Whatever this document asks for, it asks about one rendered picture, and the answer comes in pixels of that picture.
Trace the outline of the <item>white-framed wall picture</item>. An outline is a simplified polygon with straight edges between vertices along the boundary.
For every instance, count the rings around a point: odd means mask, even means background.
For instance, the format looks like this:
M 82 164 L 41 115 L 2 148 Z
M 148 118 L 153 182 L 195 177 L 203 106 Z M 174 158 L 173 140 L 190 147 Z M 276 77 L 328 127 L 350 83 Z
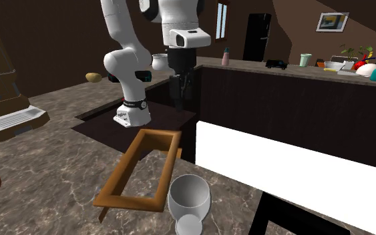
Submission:
M 344 31 L 349 17 L 349 12 L 321 13 L 316 32 L 338 32 Z

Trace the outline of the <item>black toy car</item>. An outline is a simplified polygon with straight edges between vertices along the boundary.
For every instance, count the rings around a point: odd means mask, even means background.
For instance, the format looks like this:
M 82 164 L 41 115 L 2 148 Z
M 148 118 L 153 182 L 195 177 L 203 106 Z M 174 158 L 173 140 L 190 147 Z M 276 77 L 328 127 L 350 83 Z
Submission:
M 267 68 L 273 68 L 273 67 L 277 67 L 277 68 L 281 68 L 281 69 L 286 69 L 287 68 L 287 63 L 285 63 L 283 60 L 279 60 L 279 59 L 268 59 L 265 66 Z

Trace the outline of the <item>brown coffee machine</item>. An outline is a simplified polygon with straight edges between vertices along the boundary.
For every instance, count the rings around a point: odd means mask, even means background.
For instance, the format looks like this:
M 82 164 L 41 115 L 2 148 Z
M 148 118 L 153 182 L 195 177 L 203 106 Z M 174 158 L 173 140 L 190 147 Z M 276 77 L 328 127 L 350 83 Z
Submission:
M 0 142 L 44 126 L 46 111 L 30 104 L 15 83 L 16 70 L 0 39 Z

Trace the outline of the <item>white goblet cup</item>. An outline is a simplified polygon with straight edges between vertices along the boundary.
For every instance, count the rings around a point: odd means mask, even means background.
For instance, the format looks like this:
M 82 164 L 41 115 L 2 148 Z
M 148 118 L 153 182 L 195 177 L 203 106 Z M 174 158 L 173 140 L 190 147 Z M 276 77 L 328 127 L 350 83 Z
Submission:
M 194 174 L 177 177 L 168 192 L 168 209 L 175 220 L 176 235 L 202 235 L 203 220 L 211 205 L 210 187 Z

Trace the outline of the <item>window with brown frame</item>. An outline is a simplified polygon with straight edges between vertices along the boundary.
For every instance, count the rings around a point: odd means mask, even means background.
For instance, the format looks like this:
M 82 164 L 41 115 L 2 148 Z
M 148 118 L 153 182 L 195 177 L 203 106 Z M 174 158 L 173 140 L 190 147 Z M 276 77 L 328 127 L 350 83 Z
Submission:
M 217 0 L 216 2 L 215 42 L 227 40 L 229 7 L 229 0 Z

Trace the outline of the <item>brown wooden frame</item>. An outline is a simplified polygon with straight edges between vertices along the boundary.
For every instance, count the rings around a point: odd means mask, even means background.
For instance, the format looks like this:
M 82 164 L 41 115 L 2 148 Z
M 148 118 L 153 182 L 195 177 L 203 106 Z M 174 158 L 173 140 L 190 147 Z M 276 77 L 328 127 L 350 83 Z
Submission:
M 181 135 L 181 131 L 139 130 L 106 184 L 94 198 L 93 205 L 102 208 L 98 217 L 100 222 L 104 220 L 110 208 L 147 212 L 164 211 Z M 153 198 L 123 196 L 122 192 L 144 150 L 160 150 L 167 153 L 156 193 Z

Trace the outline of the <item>black chair frame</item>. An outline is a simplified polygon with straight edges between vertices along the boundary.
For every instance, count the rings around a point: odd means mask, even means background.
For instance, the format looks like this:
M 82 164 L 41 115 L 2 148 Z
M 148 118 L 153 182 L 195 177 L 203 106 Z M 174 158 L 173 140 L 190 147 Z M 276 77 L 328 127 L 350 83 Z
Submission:
M 296 235 L 351 235 L 346 228 L 263 192 L 249 234 L 265 235 L 269 221 Z

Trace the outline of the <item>black refrigerator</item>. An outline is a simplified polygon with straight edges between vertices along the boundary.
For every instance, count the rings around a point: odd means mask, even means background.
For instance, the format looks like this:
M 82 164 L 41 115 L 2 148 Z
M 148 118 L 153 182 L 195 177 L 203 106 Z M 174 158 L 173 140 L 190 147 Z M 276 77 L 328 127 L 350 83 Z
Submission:
M 270 13 L 251 13 L 248 16 L 243 60 L 263 61 L 270 35 L 271 18 Z

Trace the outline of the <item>pale green cup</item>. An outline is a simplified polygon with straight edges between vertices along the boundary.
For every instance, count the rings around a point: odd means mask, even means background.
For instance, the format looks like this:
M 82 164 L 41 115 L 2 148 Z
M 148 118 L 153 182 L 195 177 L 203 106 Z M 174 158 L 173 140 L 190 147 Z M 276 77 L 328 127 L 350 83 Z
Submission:
M 300 58 L 300 67 L 306 67 L 309 64 L 309 60 L 311 59 L 312 55 L 310 53 L 302 53 Z

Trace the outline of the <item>white upturned bowl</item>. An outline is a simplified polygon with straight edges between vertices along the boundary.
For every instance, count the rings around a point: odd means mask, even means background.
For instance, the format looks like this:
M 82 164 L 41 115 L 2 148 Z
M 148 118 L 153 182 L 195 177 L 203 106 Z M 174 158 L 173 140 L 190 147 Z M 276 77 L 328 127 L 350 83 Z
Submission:
M 370 77 L 373 71 L 376 69 L 376 64 L 374 63 L 367 63 L 362 65 L 356 70 L 356 74 L 362 75 L 364 77 Z

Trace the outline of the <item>red kitchen tool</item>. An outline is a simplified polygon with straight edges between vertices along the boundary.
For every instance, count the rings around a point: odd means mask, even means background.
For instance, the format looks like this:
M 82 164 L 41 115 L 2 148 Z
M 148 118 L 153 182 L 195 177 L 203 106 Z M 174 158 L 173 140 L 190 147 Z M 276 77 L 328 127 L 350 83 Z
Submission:
M 367 62 L 365 59 L 367 58 L 367 54 L 365 54 L 362 58 L 361 61 L 358 61 L 357 63 L 354 64 L 354 70 L 358 70 L 361 66 L 365 65 Z

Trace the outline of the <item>dark robot stand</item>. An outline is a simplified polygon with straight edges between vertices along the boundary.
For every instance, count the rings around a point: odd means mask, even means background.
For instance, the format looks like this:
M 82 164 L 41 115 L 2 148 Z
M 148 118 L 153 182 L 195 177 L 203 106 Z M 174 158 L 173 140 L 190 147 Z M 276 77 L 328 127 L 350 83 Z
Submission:
M 152 84 L 146 88 L 148 108 L 151 122 L 144 129 L 181 131 L 179 147 L 181 158 L 187 162 L 195 162 L 196 123 L 200 117 L 200 89 L 202 71 L 194 71 L 194 88 L 192 99 L 184 102 L 184 109 L 177 111 L 174 101 L 169 96 L 169 71 L 152 71 Z M 113 120 L 121 100 L 113 101 L 107 107 L 101 107 L 95 113 L 83 118 L 84 122 L 73 127 L 73 130 L 105 144 L 119 152 L 126 152 L 139 132 L 139 127 L 125 128 Z

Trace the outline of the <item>green plant in white pot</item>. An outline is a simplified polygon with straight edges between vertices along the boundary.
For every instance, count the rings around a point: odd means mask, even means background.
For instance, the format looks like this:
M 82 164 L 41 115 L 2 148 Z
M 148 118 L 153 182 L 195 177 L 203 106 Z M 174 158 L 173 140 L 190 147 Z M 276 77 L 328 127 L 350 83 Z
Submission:
M 368 57 L 372 56 L 373 48 L 371 46 L 360 46 L 358 49 L 349 47 L 346 48 L 345 44 L 342 44 L 341 47 L 343 48 L 341 53 L 347 53 L 347 58 L 344 60 L 345 66 L 343 69 L 348 70 L 355 67 L 355 65 L 358 63 L 359 59 L 356 61 L 353 61 L 353 58 L 356 58 L 357 54 L 360 54 L 363 56 L 363 59 L 367 59 Z

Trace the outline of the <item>dark teal and red box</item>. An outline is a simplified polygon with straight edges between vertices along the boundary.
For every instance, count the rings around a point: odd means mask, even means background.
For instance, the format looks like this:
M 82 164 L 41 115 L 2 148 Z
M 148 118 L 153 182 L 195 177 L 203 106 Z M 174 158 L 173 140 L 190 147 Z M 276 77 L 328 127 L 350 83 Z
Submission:
M 120 83 L 122 81 L 127 82 L 129 79 L 138 79 L 142 82 L 152 81 L 152 72 L 148 70 L 135 71 L 133 76 L 127 77 L 116 77 L 113 74 L 108 74 L 108 80 L 112 83 Z

